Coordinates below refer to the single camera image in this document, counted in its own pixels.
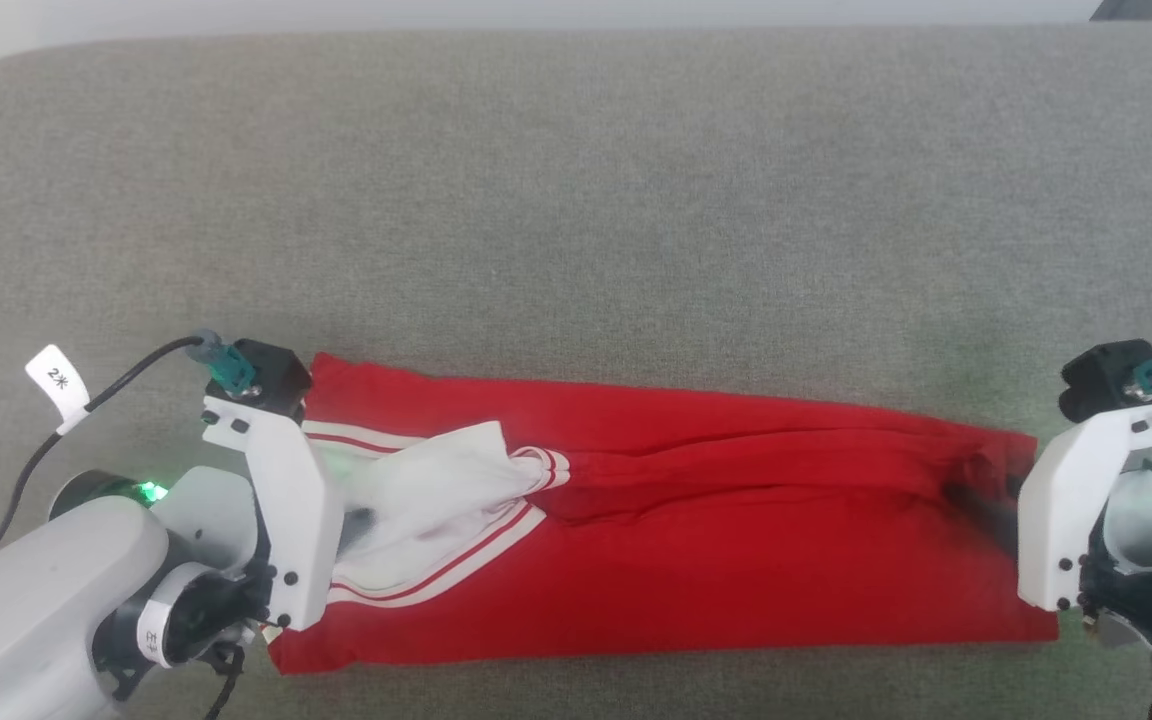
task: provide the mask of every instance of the white label tag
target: white label tag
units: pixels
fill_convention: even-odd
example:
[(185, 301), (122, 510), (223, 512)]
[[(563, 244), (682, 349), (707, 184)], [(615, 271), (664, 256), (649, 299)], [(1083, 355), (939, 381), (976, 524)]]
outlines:
[(54, 344), (44, 347), (41, 353), (35, 355), (24, 366), (24, 372), (33, 378), (33, 382), (38, 382), (41, 392), (47, 393), (56, 410), (60, 410), (61, 420), (86, 415), (83, 406), (91, 402), (88, 387), (78, 376), (78, 370), (74, 369), (59, 347)]

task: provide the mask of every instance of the black cable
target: black cable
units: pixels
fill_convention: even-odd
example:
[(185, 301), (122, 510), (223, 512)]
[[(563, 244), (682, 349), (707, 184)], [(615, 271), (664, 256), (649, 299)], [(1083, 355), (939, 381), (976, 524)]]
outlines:
[(0, 523), (0, 541), (3, 541), (3, 538), (8, 535), (8, 528), (12, 526), (12, 520), (15, 518), (15, 511), (20, 507), (20, 497), (24, 495), (24, 486), (29, 483), (29, 475), (32, 475), (33, 469), (38, 467), (38, 462), (41, 462), (41, 456), (46, 455), (47, 450), (51, 450), (52, 447), (56, 447), (60, 438), (60, 433), (51, 433), (51, 437), (38, 446), (38, 450), (33, 450), (33, 455), (29, 457), (29, 461), (24, 464), (24, 469), (20, 470), (17, 484), (12, 488), (12, 500), (8, 502), (8, 511), (3, 513), (3, 521)]
[(86, 406), (83, 406), (83, 410), (91, 414), (91, 411), (97, 409), (97, 407), (105, 406), (105, 401), (108, 401), (109, 397), (114, 397), (116, 392), (127, 387), (128, 382), (134, 381), (137, 376), (145, 372), (147, 366), (156, 364), (158, 361), (162, 359), (165, 355), (180, 350), (182, 347), (189, 347), (192, 344), (202, 344), (202, 338), (181, 338), (180, 340), (173, 340), (172, 342), (166, 343), (164, 347), (157, 348), (157, 350), (146, 355), (145, 359), (142, 359), (141, 363), (132, 365), (131, 370), (124, 372), (122, 378), (118, 378), (116, 381), (111, 384), (108, 388), (105, 388), (105, 392), (101, 392), (94, 400), (88, 402)]
[[(137, 376), (145, 372), (147, 366), (156, 364), (158, 361), (162, 359), (165, 355), (168, 355), (174, 350), (179, 350), (179, 348), (182, 347), (200, 343), (202, 338), (190, 336), (174, 340), (166, 343), (164, 347), (157, 348), (157, 350), (146, 355), (145, 359), (142, 359), (141, 363), (132, 365), (131, 370), (124, 372), (122, 378), (118, 378), (114, 384), (112, 384), (108, 388), (105, 388), (105, 392), (101, 392), (94, 400), (88, 402), (86, 406), (83, 406), (83, 410), (91, 414), (91, 411), (97, 409), (97, 407), (104, 406), (109, 397), (114, 397), (115, 393), (127, 387), (127, 384), (134, 381)], [(38, 446), (38, 450), (33, 450), (33, 455), (29, 457), (24, 468), (20, 470), (17, 484), (15, 484), (15, 487), (12, 488), (12, 500), (8, 502), (8, 511), (3, 513), (3, 521), (0, 523), (0, 543), (3, 541), (3, 538), (8, 535), (8, 528), (12, 526), (12, 520), (15, 518), (15, 514), (17, 514), (17, 509), (20, 508), (20, 498), (24, 495), (24, 486), (29, 483), (29, 475), (33, 473), (33, 470), (38, 467), (38, 462), (41, 462), (41, 457), (47, 455), (47, 452), (50, 452), (52, 447), (56, 447), (62, 435), (59, 433), (51, 433), (51, 437)]]
[(217, 720), (220, 717), (221, 708), (225, 707), (225, 703), (229, 702), (230, 694), (234, 692), (234, 685), (238, 683), (238, 675), (243, 674), (243, 659), (247, 653), (243, 652), (243, 647), (233, 646), (233, 659), (229, 661), (229, 667), (225, 670), (225, 684), (220, 688), (220, 694), (215, 697), (215, 702), (211, 703), (211, 710), (207, 714), (202, 717), (202, 720)]

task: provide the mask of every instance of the white cloth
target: white cloth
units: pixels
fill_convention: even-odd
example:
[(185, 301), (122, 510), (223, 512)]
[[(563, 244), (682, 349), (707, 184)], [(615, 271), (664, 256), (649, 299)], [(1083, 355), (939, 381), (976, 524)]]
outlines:
[[(482, 566), (544, 518), (522, 497), (544, 484), (548, 470), (535, 455), (509, 456), (497, 420), (379, 457), (339, 444), (316, 445), (342, 483), (346, 509), (372, 514), (371, 528), (340, 551), (334, 579), (379, 602), (395, 602), (389, 598), (396, 594), (419, 601), (429, 596), (415, 597), (420, 583), (467, 560), (462, 570)], [(490, 543), (498, 548), (485, 556), (479, 546)], [(467, 559), (470, 551), (479, 561)], [(434, 589), (442, 592), (454, 582)]]

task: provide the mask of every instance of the white stripe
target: white stripe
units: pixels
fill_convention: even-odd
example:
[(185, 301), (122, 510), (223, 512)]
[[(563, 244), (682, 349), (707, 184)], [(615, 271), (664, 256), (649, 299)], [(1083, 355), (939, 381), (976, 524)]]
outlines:
[(460, 546), (457, 546), (453, 551), (449, 551), (447, 555), (440, 558), (438, 561), (435, 561), (434, 564), (430, 566), (429, 568), (425, 568), (424, 571), (420, 571), (419, 577), (411, 579), (402, 579), (402, 582), (389, 585), (388, 588), (363, 588), (361, 584), (353, 582), (353, 579), (349, 579), (349, 570), (351, 570), (349, 561), (338, 559), (338, 564), (335, 564), (335, 568), (332, 571), (332, 582), (344, 583), (349, 585), (349, 588), (356, 589), (356, 591), (365, 594), (367, 597), (367, 600), (385, 601), (385, 598), (406, 592), (408, 591), (408, 589), (411, 588), (417, 588), (417, 585), (424, 583), (425, 579), (434, 577), (434, 575), (439, 574), (439, 571), (441, 571), (444, 568), (447, 568), (447, 566), (453, 564), (453, 562), (456, 562), (458, 560), (461, 561), (468, 560), (468, 558), (462, 559), (468, 548), (471, 548), (476, 546), (476, 544), (484, 541), (485, 538), (492, 537), (492, 533), (497, 532), (497, 530), (517, 520), (518, 516), (524, 515), (525, 511), (530, 509), (530, 507), (531, 505), (529, 505), (526, 501), (522, 500), (511, 501), (508, 505), (508, 507), (503, 509), (503, 511), (500, 511), (497, 518), (490, 521), (488, 524), (484, 525), (484, 528), (480, 529), (479, 532), (475, 533), (473, 537), (467, 539), (467, 541), (461, 543)]
[(411, 435), (393, 435), (380, 432), (380, 430), (361, 429), (358, 425), (346, 425), (343, 423), (319, 423), (318, 420), (303, 420), (303, 423), (301, 423), (301, 430), (303, 430), (305, 434), (347, 437), (349, 439), (356, 439), (358, 442), (365, 442), (376, 447), (388, 447), (393, 450), (402, 450), (404, 447), (411, 447), (417, 442), (424, 441), (424, 439), (429, 439)]
[[(357, 594), (347, 591), (342, 588), (333, 588), (328, 592), (328, 602), (357, 602), (358, 605), (370, 605), (372, 607), (406, 607), (408, 605), (417, 605), (417, 602), (425, 602), (430, 598), (438, 597), (448, 589), (454, 588), (462, 579), (470, 577), (475, 571), (483, 568), (490, 561), (495, 560), (500, 556), (500, 553), (509, 550), (516, 541), (525, 538), (526, 533), (531, 530), (536, 530), (540, 525), (541, 520), (545, 520), (545, 514), (531, 505), (526, 506), (524, 510), (524, 516), (518, 520), (518, 523), (506, 530), (506, 532), (500, 533), (500, 536), (490, 544), (486, 544), (483, 548), (475, 552), (473, 555), (461, 560), (456, 566), (453, 566), (450, 570), (445, 573), (442, 577), (434, 579), (433, 583), (425, 585), (420, 591), (406, 594), (397, 598), (397, 600), (371, 600), (371, 598), (357, 597)], [(433, 573), (426, 574), (425, 577), (429, 578)], [(349, 583), (348, 579), (334, 578), (335, 582), (343, 584)]]
[(310, 445), (312, 445), (313, 447), (320, 447), (324, 450), (348, 452), (349, 455), (355, 455), (357, 457), (366, 457), (369, 460), (376, 460), (376, 457), (384, 457), (389, 455), (388, 452), (370, 450), (366, 447), (358, 447), (357, 445), (349, 445), (348, 442), (334, 441), (334, 439), (320, 439), (311, 437)]
[(554, 456), (554, 483), (550, 487), (555, 488), (573, 478), (573, 464), (562, 452), (550, 450), (550, 455)]
[[(531, 483), (531, 487), (526, 488), (526, 493), (536, 492), (538, 488), (544, 487), (545, 483), (550, 482), (550, 477), (553, 477), (552, 471), (554, 469), (553, 461), (550, 461), (550, 456), (545, 455), (545, 450), (540, 450), (539, 447), (520, 447), (509, 454), (509, 457), (515, 460), (535, 460), (540, 462), (540, 468), (531, 468), (530, 462), (526, 467), (526, 471), (535, 473), (535, 483)], [(517, 464), (520, 469), (524, 469), (524, 465)]]

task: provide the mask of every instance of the red sweatpants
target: red sweatpants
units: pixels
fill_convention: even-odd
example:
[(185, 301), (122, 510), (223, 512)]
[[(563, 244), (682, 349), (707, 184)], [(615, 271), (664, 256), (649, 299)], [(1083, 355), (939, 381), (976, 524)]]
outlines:
[(454, 588), (333, 602), (270, 654), (349, 662), (1056, 638), (1014, 562), (941, 497), (1002, 498), (1033, 438), (870, 407), (590, 384), (426, 378), (314, 361), (308, 418), (431, 437), (500, 420), (562, 452), (545, 518)]

